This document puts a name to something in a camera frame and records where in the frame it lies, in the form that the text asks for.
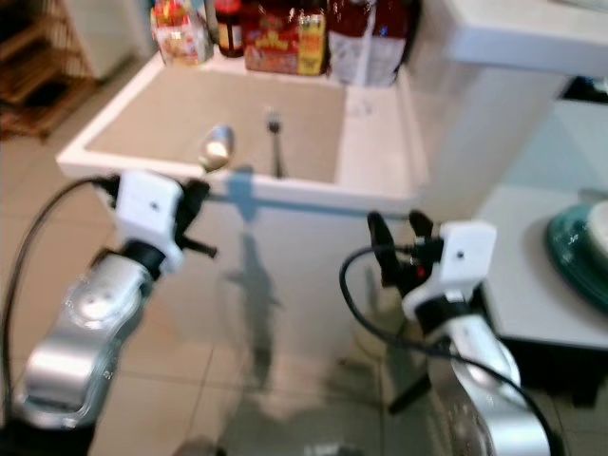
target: snack bag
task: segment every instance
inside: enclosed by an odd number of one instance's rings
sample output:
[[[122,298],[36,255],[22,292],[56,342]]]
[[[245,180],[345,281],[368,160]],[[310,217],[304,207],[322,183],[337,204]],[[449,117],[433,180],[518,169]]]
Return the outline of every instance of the snack bag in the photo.
[[[323,9],[254,2],[243,5],[241,24],[248,69],[306,76],[323,72],[327,30]]]
[[[200,65],[213,55],[209,30],[188,0],[157,0],[150,22],[166,65]]]

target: cabinet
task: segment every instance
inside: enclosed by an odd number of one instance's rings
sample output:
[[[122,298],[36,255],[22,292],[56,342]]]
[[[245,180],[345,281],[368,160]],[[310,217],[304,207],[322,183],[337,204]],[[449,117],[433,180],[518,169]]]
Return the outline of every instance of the cabinet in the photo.
[[[94,81],[63,2],[25,3],[0,3],[0,120],[3,135],[43,139]]]
[[[132,25],[122,0],[63,0],[92,76],[106,79],[134,52]]]

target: wooden shelf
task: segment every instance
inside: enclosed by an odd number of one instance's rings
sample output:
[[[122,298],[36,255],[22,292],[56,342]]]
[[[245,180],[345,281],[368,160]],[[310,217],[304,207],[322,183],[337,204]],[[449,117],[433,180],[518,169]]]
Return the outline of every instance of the wooden shelf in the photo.
[[[34,41],[42,38],[45,34],[47,24],[47,19],[41,19],[0,44],[0,62],[8,60],[21,49],[26,48]]]
[[[8,129],[17,134],[45,137],[56,124],[95,90],[95,82],[92,79],[69,78],[68,83],[69,88],[66,93],[53,106],[26,108],[27,116],[24,120],[11,124]],[[35,119],[35,123],[28,123],[26,119],[29,118]]]
[[[6,64],[4,76],[0,75],[2,86],[0,97],[7,103],[19,105],[36,88],[56,77],[61,68],[57,65],[60,53],[50,47],[41,47],[26,58]]]

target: black cable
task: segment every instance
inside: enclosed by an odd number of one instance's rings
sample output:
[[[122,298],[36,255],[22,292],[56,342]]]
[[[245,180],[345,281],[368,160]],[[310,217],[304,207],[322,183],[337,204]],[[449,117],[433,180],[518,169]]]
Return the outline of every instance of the black cable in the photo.
[[[344,300],[346,301],[347,306],[349,306],[349,309],[350,309],[352,315],[354,316],[354,318],[357,320],[357,322],[359,324],[361,324],[361,326],[363,326],[371,334],[375,335],[383,342],[386,342],[387,344],[392,345],[393,347],[407,349],[407,350],[415,350],[415,351],[421,352],[429,357],[442,358],[442,359],[449,360],[449,361],[458,361],[460,363],[468,364],[469,366],[474,366],[478,369],[481,369],[482,371],[484,371],[485,373],[490,375],[495,380],[506,383],[508,386],[513,388],[523,398],[523,400],[530,407],[530,409],[532,410],[534,415],[539,419],[539,422],[541,423],[541,426],[542,426],[542,430],[546,434],[547,439],[549,441],[550,454],[552,456],[560,455],[561,454],[560,444],[557,441],[556,435],[553,432],[553,430],[551,429],[551,427],[549,426],[549,423],[547,422],[546,418],[544,417],[544,414],[542,413],[541,409],[536,404],[534,399],[532,399],[532,397],[527,392],[525,392],[518,384],[516,384],[513,380],[511,380],[508,377],[505,377],[501,373],[496,372],[489,366],[486,366],[485,364],[475,361],[474,359],[465,358],[463,356],[451,353],[449,351],[435,349],[426,344],[403,338],[397,334],[383,331],[383,330],[377,328],[376,326],[374,326],[372,323],[370,323],[370,321],[356,307],[356,305],[354,304],[354,301],[352,300],[351,292],[349,291],[349,287],[348,287],[348,284],[346,281],[346,273],[349,270],[349,268],[351,267],[351,264],[353,262],[355,262],[358,258],[360,258],[364,255],[367,255],[367,254],[371,254],[371,253],[383,254],[383,253],[388,253],[388,252],[396,252],[396,253],[401,253],[401,254],[405,254],[405,255],[411,255],[412,249],[413,248],[410,246],[399,247],[399,246],[394,246],[394,245],[378,245],[378,246],[372,246],[372,247],[365,247],[365,248],[355,251],[354,253],[352,253],[349,257],[347,257],[344,260],[344,262],[342,263],[342,267],[340,268],[340,290],[342,291]]]
[[[12,273],[7,287],[7,294],[2,310],[2,326],[0,330],[2,332],[2,374],[4,376],[3,396],[4,396],[4,422],[5,426],[8,426],[12,418],[12,371],[10,367],[10,325],[12,320],[12,313],[15,306],[15,297],[19,291],[19,282],[21,278],[21,271],[25,264],[26,258],[28,257],[29,247],[33,242],[34,238],[47,221],[50,213],[55,209],[57,204],[72,191],[87,185],[94,184],[102,186],[105,189],[116,186],[118,177],[112,178],[86,178],[76,180],[75,182],[67,185],[60,190],[54,197],[52,197],[46,206],[38,213],[34,222],[30,225],[28,233],[25,235],[21,242],[17,257],[15,259]]]

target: sauce bottle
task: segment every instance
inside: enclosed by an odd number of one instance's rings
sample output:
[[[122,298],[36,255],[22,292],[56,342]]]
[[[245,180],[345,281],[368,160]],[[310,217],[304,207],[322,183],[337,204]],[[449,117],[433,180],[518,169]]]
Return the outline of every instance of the sauce bottle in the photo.
[[[216,0],[219,52],[226,57],[243,55],[240,0]]]

